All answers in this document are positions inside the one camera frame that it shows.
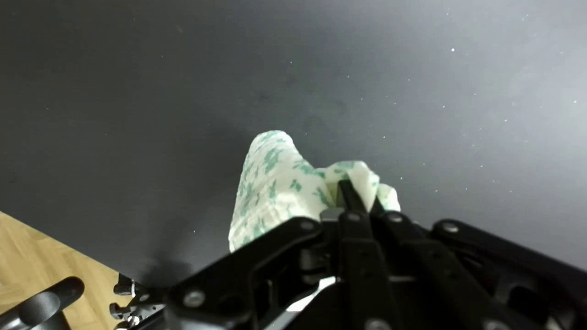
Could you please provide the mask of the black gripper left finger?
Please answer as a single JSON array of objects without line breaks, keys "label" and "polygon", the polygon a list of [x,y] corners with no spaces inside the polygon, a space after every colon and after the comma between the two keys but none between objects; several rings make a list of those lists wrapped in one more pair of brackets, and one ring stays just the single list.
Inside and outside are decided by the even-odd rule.
[{"label": "black gripper left finger", "polygon": [[373,214],[349,179],[338,182],[338,278],[353,330],[402,330],[384,248],[375,236]]}]

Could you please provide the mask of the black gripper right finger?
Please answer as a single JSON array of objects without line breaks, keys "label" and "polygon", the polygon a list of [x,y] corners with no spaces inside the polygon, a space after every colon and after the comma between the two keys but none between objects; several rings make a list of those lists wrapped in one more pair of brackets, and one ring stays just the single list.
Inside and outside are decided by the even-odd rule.
[{"label": "black gripper right finger", "polygon": [[397,248],[401,261],[423,283],[421,296],[435,302],[434,324],[441,330],[514,330],[516,318],[474,278],[459,256],[432,237],[401,210],[375,201],[371,214]]}]

